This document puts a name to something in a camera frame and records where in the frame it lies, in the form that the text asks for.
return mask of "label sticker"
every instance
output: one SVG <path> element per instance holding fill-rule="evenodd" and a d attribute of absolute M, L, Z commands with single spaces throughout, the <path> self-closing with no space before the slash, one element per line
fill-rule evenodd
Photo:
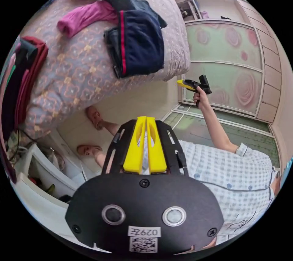
<path fill-rule="evenodd" d="M 129 251 L 135 253 L 157 253 L 157 237 L 130 237 Z"/>
<path fill-rule="evenodd" d="M 129 237 L 161 237 L 160 227 L 129 226 Z"/>

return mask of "handheld device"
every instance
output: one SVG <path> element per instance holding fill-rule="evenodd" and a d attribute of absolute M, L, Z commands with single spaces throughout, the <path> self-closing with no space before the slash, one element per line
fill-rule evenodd
<path fill-rule="evenodd" d="M 203 89 L 207 95 L 211 94 L 212 92 L 211 92 L 207 77 L 205 75 L 201 75 L 199 77 L 199 81 L 200 83 L 193 80 L 186 79 L 186 80 L 178 80 L 177 83 L 179 86 L 186 88 L 187 90 L 195 92 L 195 93 L 198 93 L 196 88 L 200 86 L 201 89 Z M 198 107 L 198 104 L 199 104 L 199 100 L 196 102 L 195 106 Z"/>
<path fill-rule="evenodd" d="M 148 175 L 142 174 L 145 133 Z M 102 174 L 78 188 L 65 219 L 81 243 L 129 259 L 199 250 L 224 223 L 214 194 L 189 177 L 172 128 L 146 116 L 120 127 Z"/>

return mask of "screw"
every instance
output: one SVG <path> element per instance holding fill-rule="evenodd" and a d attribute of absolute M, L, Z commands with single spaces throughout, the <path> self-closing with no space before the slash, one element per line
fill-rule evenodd
<path fill-rule="evenodd" d="M 140 185 L 142 188 L 147 188 L 147 187 L 150 185 L 150 182 L 149 182 L 149 180 L 147 180 L 147 179 L 142 179 L 142 180 L 139 182 L 139 185 Z"/>
<path fill-rule="evenodd" d="M 215 227 L 211 228 L 209 231 L 208 231 L 208 237 L 213 237 L 216 233 L 217 233 L 217 229 Z"/>
<path fill-rule="evenodd" d="M 72 230 L 75 232 L 75 233 L 81 233 L 81 229 L 78 225 L 74 224 L 72 226 Z"/>

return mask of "yellow bracket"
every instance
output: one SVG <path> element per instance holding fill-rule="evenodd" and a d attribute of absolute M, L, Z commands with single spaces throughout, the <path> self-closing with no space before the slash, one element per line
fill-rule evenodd
<path fill-rule="evenodd" d="M 183 88 L 194 91 L 194 88 L 184 84 L 184 80 L 178 80 L 177 84 Z"/>
<path fill-rule="evenodd" d="M 125 172 L 142 173 L 144 138 L 147 131 L 147 150 L 150 174 L 164 173 L 167 164 L 154 117 L 139 116 L 123 164 Z"/>
<path fill-rule="evenodd" d="M 146 118 L 147 129 L 147 151 L 149 159 L 149 170 L 152 173 L 163 173 L 167 170 L 167 164 L 159 137 L 157 124 L 154 117 Z"/>
<path fill-rule="evenodd" d="M 143 166 L 143 149 L 144 137 L 146 132 L 146 116 L 137 118 L 134 132 L 129 144 L 128 152 L 123 164 L 123 169 L 126 172 L 141 174 Z"/>

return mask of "brown sandal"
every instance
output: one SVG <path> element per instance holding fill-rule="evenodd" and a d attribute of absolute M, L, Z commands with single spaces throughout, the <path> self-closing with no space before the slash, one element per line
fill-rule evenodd
<path fill-rule="evenodd" d="M 100 146 L 93 145 L 79 145 L 76 151 L 79 155 L 94 156 L 94 150 L 102 151 Z"/>
<path fill-rule="evenodd" d="M 102 120 L 102 117 L 98 112 L 97 108 L 95 108 L 94 106 L 90 106 L 85 110 L 85 113 L 88 119 L 92 122 L 92 124 L 98 131 L 103 129 L 103 127 L 99 125 L 100 121 Z"/>

